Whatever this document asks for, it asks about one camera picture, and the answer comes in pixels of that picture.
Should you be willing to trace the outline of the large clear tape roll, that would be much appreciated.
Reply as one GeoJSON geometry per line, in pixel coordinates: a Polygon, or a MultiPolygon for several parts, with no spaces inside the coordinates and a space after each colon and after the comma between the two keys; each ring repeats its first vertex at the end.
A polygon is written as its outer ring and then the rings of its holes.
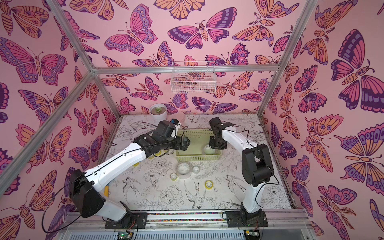
{"type": "Polygon", "coordinates": [[[203,154],[204,155],[215,155],[216,154],[216,150],[212,149],[209,145],[205,145],[203,147],[203,154]]]}
{"type": "Polygon", "coordinates": [[[180,162],[177,165],[176,172],[180,179],[188,179],[192,174],[192,167],[188,162],[180,162]]]}

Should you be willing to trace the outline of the pale green perforated storage basket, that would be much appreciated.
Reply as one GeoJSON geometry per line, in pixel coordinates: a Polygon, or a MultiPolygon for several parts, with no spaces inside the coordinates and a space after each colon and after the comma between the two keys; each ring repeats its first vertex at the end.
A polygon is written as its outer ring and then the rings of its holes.
{"type": "Polygon", "coordinates": [[[187,151],[175,150],[174,155],[176,159],[179,162],[218,160],[222,156],[221,150],[216,150],[215,155],[203,154],[203,147],[209,145],[210,136],[213,135],[213,132],[209,129],[185,130],[184,136],[190,139],[191,144],[187,151]]]}

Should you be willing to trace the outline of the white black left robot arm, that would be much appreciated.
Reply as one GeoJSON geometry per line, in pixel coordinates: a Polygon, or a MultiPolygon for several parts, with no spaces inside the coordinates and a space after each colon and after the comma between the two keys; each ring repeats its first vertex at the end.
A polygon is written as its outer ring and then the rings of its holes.
{"type": "Polygon", "coordinates": [[[124,171],[161,150],[187,150],[191,142],[187,137],[178,136],[182,129],[177,119],[161,121],[154,130],[136,137],[104,163],[85,172],[75,170],[69,184],[70,198],[81,217],[100,216],[116,222],[129,218],[129,208],[105,197],[102,191],[124,171]]]}

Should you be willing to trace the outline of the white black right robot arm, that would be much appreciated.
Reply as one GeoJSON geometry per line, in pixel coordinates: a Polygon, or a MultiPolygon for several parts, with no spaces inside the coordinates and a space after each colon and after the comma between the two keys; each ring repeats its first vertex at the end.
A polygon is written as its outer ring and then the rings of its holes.
{"type": "Polygon", "coordinates": [[[275,176],[269,147],[252,142],[249,131],[239,131],[235,124],[223,123],[218,117],[211,119],[209,125],[214,134],[209,143],[212,149],[224,150],[231,145],[241,154],[242,175],[249,184],[241,211],[247,215],[259,213],[264,188],[275,176]]]}

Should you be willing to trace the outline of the yellow tape roll cluster middle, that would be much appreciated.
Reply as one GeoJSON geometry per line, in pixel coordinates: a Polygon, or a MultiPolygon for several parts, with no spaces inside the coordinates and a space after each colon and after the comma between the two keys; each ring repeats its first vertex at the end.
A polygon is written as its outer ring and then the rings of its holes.
{"type": "Polygon", "coordinates": [[[160,157],[163,154],[163,151],[159,151],[154,154],[155,157],[160,157]]]}

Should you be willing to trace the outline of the small clear tape roll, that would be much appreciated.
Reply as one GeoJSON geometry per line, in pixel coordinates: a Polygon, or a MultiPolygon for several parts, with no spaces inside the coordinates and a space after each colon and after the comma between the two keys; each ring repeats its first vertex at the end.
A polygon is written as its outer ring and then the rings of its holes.
{"type": "Polygon", "coordinates": [[[199,166],[194,166],[192,169],[194,174],[198,174],[200,172],[200,167],[199,166]]]}

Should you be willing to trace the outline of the yellow tape roll front right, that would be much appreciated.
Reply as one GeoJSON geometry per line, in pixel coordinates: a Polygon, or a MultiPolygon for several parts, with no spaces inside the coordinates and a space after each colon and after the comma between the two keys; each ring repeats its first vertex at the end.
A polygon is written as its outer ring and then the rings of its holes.
{"type": "Polygon", "coordinates": [[[214,183],[211,180],[205,181],[205,188],[211,190],[214,187],[214,183]]]}

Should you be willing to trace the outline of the white pot with plant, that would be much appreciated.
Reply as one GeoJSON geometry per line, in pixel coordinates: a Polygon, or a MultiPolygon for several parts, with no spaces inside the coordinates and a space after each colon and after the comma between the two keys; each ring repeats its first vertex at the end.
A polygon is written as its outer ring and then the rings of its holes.
{"type": "Polygon", "coordinates": [[[164,104],[154,104],[150,107],[150,115],[155,123],[165,121],[167,119],[167,107],[164,104]]]}

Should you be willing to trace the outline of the blue yellow garden fork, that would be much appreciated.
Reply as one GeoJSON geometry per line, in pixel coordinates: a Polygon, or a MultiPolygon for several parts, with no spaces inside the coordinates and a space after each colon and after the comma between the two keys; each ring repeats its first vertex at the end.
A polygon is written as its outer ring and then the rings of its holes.
{"type": "Polygon", "coordinates": [[[109,197],[109,186],[105,186],[105,189],[104,189],[104,196],[105,196],[105,197],[109,197]]]}

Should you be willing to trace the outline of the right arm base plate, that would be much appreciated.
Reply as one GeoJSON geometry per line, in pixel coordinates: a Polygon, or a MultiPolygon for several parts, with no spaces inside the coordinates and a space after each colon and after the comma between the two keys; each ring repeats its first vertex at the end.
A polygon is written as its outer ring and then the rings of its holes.
{"type": "Polygon", "coordinates": [[[245,210],[226,212],[229,228],[259,228],[268,227],[269,223],[263,210],[248,213],[245,210]]]}

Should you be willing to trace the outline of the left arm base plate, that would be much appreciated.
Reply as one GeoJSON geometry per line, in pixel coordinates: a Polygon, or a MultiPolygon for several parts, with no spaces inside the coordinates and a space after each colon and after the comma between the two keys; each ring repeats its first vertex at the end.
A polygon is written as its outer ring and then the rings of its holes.
{"type": "Polygon", "coordinates": [[[144,229],[148,220],[148,213],[137,212],[127,213],[121,220],[112,221],[108,219],[105,223],[106,230],[117,230],[117,229],[144,229]]]}

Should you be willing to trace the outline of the aluminium front rail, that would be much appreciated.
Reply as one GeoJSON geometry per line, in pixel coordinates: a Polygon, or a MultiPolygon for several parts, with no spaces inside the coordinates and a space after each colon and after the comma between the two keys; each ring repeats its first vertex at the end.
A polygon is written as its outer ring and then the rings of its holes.
{"type": "Polygon", "coordinates": [[[134,226],[122,229],[101,217],[78,218],[57,240],[315,240],[307,214],[299,209],[265,210],[245,225],[234,210],[135,211],[134,226]]]}

